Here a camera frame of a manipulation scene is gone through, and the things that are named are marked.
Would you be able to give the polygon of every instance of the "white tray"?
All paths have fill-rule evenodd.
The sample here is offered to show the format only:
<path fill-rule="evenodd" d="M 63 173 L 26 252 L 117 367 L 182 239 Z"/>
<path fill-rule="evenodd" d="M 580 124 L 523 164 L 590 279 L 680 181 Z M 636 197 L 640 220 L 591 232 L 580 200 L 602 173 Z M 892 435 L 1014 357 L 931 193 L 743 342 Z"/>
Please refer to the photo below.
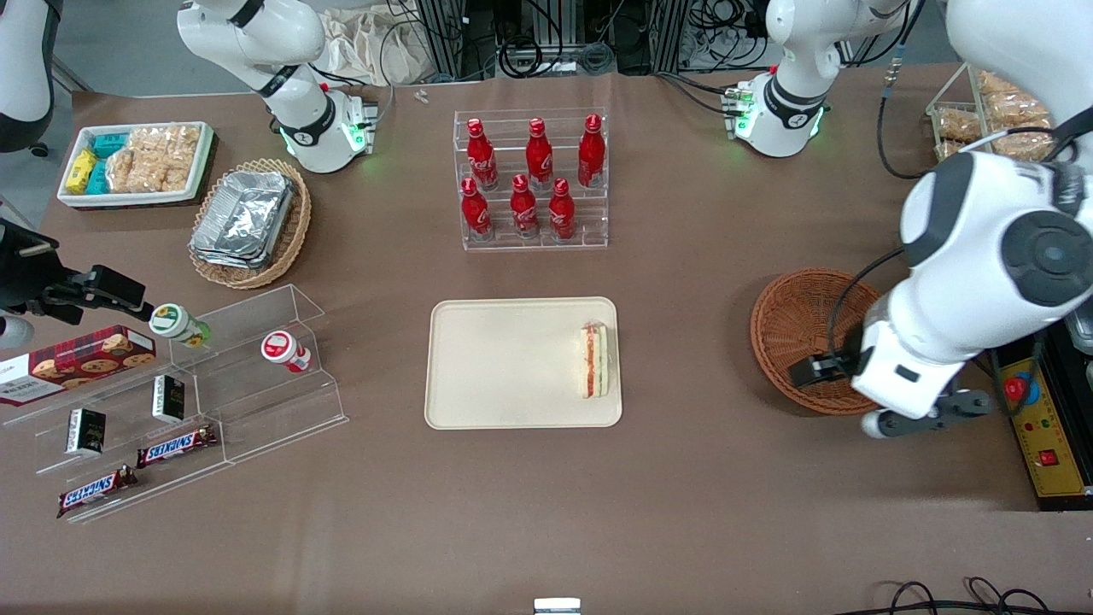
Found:
<path fill-rule="evenodd" d="M 172 190 L 169 192 L 120 192 L 108 194 L 73 194 L 64 189 L 64 178 L 72 169 L 75 156 L 84 147 L 91 146 L 91 140 L 99 134 L 111 134 L 115 132 L 129 132 L 133 128 L 151 126 L 165 128 L 172 123 L 185 126 L 196 126 L 201 129 L 198 138 L 198 149 L 193 153 L 193 162 L 190 164 L 190 176 L 186 179 L 186 188 Z M 114 126 L 89 126 L 81 128 L 75 135 L 75 145 L 69 154 L 68 163 L 64 164 L 64 173 L 61 173 L 60 184 L 57 186 L 57 200 L 73 209 L 125 209 L 131 206 L 155 206 L 162 203 L 190 200 L 197 196 L 201 187 L 201 178 L 204 176 L 205 163 L 209 161 L 209 150 L 212 147 L 212 127 L 204 121 L 174 121 L 163 123 L 116 123 Z"/>
<path fill-rule="evenodd" d="M 607 395 L 584 400 L 588 321 L 608 327 Z M 433 309 L 425 423 L 433 429 L 611 427 L 622 417 L 611 299 L 443 300 Z"/>

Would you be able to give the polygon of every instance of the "red button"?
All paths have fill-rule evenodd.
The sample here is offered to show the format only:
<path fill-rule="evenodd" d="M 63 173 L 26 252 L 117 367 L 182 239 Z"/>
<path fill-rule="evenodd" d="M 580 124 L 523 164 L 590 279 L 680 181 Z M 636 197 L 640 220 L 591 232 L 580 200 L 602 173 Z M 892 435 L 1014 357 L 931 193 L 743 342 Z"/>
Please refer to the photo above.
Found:
<path fill-rule="evenodd" d="M 1039 465 L 1059 465 L 1059 457 L 1054 450 L 1041 451 Z"/>
<path fill-rule="evenodd" d="M 1016 402 L 1024 398 L 1026 389 L 1029 389 L 1029 381 L 1016 376 L 1006 379 L 1006 383 L 1002 385 L 1002 392 L 1006 393 L 1006 399 L 1010 402 Z"/>

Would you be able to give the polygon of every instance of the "aluminum foil container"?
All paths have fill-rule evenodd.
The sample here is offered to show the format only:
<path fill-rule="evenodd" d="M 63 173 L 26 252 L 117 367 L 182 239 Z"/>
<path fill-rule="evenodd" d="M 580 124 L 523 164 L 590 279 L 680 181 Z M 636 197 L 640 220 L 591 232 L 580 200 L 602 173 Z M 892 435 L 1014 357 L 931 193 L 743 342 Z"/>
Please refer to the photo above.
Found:
<path fill-rule="evenodd" d="M 190 237 L 193 253 L 215 264 L 260 269 L 273 256 L 292 201 L 292 179 L 236 170 L 221 181 Z"/>

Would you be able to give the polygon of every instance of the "yellow panel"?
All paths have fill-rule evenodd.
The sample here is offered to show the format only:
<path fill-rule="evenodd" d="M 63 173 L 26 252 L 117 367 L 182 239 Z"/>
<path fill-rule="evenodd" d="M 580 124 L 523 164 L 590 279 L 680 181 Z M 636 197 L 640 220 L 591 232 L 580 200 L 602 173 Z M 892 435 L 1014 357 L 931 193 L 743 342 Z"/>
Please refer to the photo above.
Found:
<path fill-rule="evenodd" d="M 1031 368 L 1031 359 L 1007 366 L 1002 369 L 1002 382 L 1019 372 L 1027 375 Z M 1070 443 L 1067 442 L 1067 436 L 1062 433 L 1055 401 L 1047 390 L 1043 374 L 1036 376 L 1036 383 L 1039 387 L 1039 399 L 1026 404 L 1020 415 L 1010 419 L 1021 442 L 1033 486 L 1036 488 L 1036 494 L 1045 498 L 1081 496 L 1084 494 L 1082 476 L 1078 472 L 1078 464 L 1074 462 Z M 1010 412 L 1016 407 L 1016 404 L 1009 400 L 1004 402 L 1009 405 Z M 1053 454 L 1058 463 L 1045 465 L 1044 461 L 1051 461 Z"/>

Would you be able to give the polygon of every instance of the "acrylic bottle rack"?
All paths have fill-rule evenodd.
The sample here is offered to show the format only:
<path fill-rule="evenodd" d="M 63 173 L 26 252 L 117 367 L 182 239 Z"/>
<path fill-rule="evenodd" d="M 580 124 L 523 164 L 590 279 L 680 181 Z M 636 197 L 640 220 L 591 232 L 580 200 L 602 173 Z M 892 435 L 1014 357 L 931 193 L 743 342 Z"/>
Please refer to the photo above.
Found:
<path fill-rule="evenodd" d="M 585 188 L 577 181 L 577 146 L 585 133 L 585 118 L 589 114 L 603 117 L 603 141 L 608 155 L 603 161 L 603 187 Z M 603 107 L 581 107 L 562 109 L 509 109 L 456 113 L 453 143 L 456 163 L 456 182 L 453 193 L 456 198 L 455 212 L 459 218 L 463 248 L 468 251 L 501 249 L 568 249 L 606 247 L 608 245 L 608 189 L 610 186 L 611 143 L 608 138 L 608 117 Z M 513 193 L 513 176 L 527 174 L 525 149 L 528 144 L 528 120 L 541 117 L 546 123 L 546 138 L 553 147 L 554 177 L 565 177 L 569 181 L 573 197 L 576 233 L 566 240 L 555 239 L 550 230 L 550 191 L 536 192 L 536 213 L 539 218 L 539 235 L 525 239 L 516 233 L 509 197 Z M 500 181 L 495 190 L 482 191 L 489 204 L 494 236 L 486 241 L 475 241 L 470 237 L 467 221 L 463 220 L 459 203 L 462 197 L 459 182 L 471 177 L 471 165 L 467 158 L 467 120 L 478 118 L 486 137 L 493 144 L 497 157 Z"/>

